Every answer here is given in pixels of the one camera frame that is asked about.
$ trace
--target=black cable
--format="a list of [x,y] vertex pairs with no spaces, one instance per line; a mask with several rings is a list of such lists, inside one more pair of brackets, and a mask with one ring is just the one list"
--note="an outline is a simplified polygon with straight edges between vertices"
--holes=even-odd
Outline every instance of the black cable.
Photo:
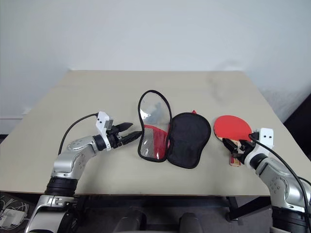
[[300,176],[298,176],[298,178],[301,179],[302,181],[308,183],[308,184],[311,186],[311,182],[310,182],[310,181],[308,181],[308,180],[306,180],[305,178],[302,178],[302,177],[300,177]]
[[292,170],[292,168],[285,162],[284,159],[282,159],[281,156],[279,156],[276,152],[274,152],[274,150],[270,149],[269,147],[267,147],[266,145],[260,143],[259,141],[257,141],[255,138],[253,138],[253,136],[250,134],[249,138],[252,139],[256,144],[264,147],[266,150],[268,150],[269,152],[271,152],[272,154],[274,154],[284,165],[285,167],[292,173],[292,175],[295,177],[295,179],[297,180],[301,190],[302,190],[302,196],[303,196],[303,200],[305,203],[305,217],[306,217],[306,223],[308,225],[309,231],[311,233],[311,223],[310,223],[310,219],[309,219],[309,204],[308,204],[308,198],[307,198],[307,194],[306,194],[306,190],[305,187],[303,186],[302,182],[300,181],[299,177],[296,175],[296,173]]
[[87,115],[83,118],[80,118],[79,120],[77,120],[76,122],[74,122],[72,125],[70,125],[70,127],[67,129],[67,131],[65,132],[64,136],[63,136],[63,139],[60,143],[60,146],[59,146],[59,150],[58,150],[58,155],[62,152],[62,148],[63,148],[63,144],[64,144],[64,141],[65,141],[65,138],[67,136],[67,134],[69,133],[69,131],[72,129],[73,126],[75,126],[77,123],[79,123],[81,120],[84,120],[86,118],[89,118],[89,117],[92,117],[92,116],[98,116],[98,113],[93,113],[93,114],[90,114],[90,115]]

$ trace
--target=cable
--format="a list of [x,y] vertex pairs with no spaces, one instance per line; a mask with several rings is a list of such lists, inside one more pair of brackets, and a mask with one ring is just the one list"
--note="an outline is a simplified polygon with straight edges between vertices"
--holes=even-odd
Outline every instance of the cable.
[[269,147],[267,147],[266,145],[260,143],[259,141],[257,141],[255,138],[253,138],[253,136],[250,134],[249,138],[252,139],[256,144],[264,147],[266,150],[268,150],[269,152],[271,152],[273,155],[275,155],[284,165],[285,167],[292,173],[292,175],[295,177],[295,179],[297,180],[301,190],[302,190],[302,196],[303,196],[303,200],[305,203],[305,217],[306,217],[306,223],[308,225],[309,231],[311,233],[311,223],[310,223],[310,218],[309,218],[309,204],[308,204],[308,198],[307,198],[307,194],[306,194],[306,190],[305,187],[303,186],[302,182],[300,181],[299,177],[296,175],[296,173],[294,172],[294,170],[292,170],[292,168],[285,162],[284,159],[282,159],[281,156],[279,156],[274,150],[270,149]]
[[[21,202],[21,205],[20,205],[20,206],[13,207],[13,206],[10,206],[10,205],[11,205],[12,203],[14,203],[14,202],[17,202],[17,200],[9,199],[8,202],[5,202],[4,200],[1,200],[1,201],[4,203],[4,205],[3,205],[3,208],[0,210],[0,217],[3,216],[3,212],[4,212],[5,209],[23,211],[23,212],[26,213],[26,216],[27,216],[28,208],[29,208],[29,205],[28,205],[28,204]],[[11,225],[10,227],[1,226],[0,229],[2,229],[2,230],[7,230],[7,231],[8,231],[8,230],[12,230],[12,229],[15,229],[15,228],[19,227],[19,226],[22,224],[22,222],[21,222],[20,224],[18,224],[18,225]]]
[[308,180],[306,180],[305,178],[302,178],[302,177],[300,177],[300,176],[298,176],[298,178],[301,179],[302,181],[308,183],[308,184],[311,186],[311,182],[310,182],[310,181],[308,181]]
[[59,146],[59,150],[58,150],[58,155],[62,152],[62,148],[63,148],[63,144],[64,144],[64,141],[65,141],[65,138],[67,136],[67,134],[69,133],[69,131],[72,129],[73,126],[75,126],[77,123],[79,123],[81,120],[84,120],[86,118],[89,118],[89,117],[92,117],[92,116],[98,116],[98,113],[93,113],[93,114],[90,114],[90,115],[87,115],[83,118],[80,118],[79,120],[77,120],[76,122],[74,122],[72,125],[70,125],[70,127],[67,129],[67,131],[65,132],[63,138],[62,138],[62,141],[60,143],[60,146]]

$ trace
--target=gray floor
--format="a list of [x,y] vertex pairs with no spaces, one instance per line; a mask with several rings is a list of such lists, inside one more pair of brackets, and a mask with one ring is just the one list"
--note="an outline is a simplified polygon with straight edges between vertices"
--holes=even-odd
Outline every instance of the gray floor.
[[[237,198],[242,205],[252,198]],[[244,217],[243,225],[237,222],[228,223],[225,219],[227,208],[204,207],[174,207],[174,208],[132,208],[140,210],[147,216],[147,224],[178,224],[183,213],[195,213],[201,222],[205,233],[268,233],[272,225],[271,210]],[[89,213],[89,219],[85,226],[79,229],[79,233],[111,233],[118,221],[130,211],[128,208],[101,208],[93,209]]]

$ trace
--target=white wall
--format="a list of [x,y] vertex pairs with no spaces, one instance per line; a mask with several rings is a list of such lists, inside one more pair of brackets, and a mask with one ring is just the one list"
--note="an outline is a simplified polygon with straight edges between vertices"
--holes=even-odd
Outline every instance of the white wall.
[[[1,0],[0,10],[0,117],[21,117],[68,69],[244,70],[282,121],[311,92],[310,0]],[[16,122],[0,120],[0,133]]]

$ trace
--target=red rubber paddle face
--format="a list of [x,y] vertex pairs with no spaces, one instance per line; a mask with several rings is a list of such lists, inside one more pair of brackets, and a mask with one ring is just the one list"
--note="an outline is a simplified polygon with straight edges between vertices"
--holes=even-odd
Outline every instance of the red rubber paddle face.
[[220,140],[228,138],[234,141],[251,141],[248,135],[252,133],[252,129],[243,119],[226,115],[216,119],[214,133]]

